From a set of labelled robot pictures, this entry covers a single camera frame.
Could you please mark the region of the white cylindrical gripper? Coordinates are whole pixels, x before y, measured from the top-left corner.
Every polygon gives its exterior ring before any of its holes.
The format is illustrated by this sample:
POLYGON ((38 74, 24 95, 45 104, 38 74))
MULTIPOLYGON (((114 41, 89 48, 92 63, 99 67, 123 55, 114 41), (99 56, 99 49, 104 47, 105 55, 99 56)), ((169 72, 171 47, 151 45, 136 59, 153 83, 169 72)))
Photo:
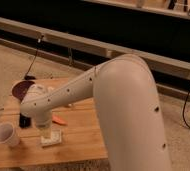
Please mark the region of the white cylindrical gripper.
POLYGON ((44 138, 51 137, 52 115, 50 113, 38 114, 35 117, 35 125, 40 130, 40 135, 44 138))

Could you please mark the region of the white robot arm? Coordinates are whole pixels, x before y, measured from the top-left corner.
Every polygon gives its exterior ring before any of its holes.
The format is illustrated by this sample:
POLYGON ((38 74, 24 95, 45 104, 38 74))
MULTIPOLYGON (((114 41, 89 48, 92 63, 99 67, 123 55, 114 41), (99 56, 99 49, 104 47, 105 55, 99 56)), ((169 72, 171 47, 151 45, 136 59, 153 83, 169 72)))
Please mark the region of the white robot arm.
POLYGON ((44 126, 52 109, 87 98, 94 100, 111 171, 172 171, 156 83, 136 55, 99 64, 50 92, 33 85, 20 111, 44 126))

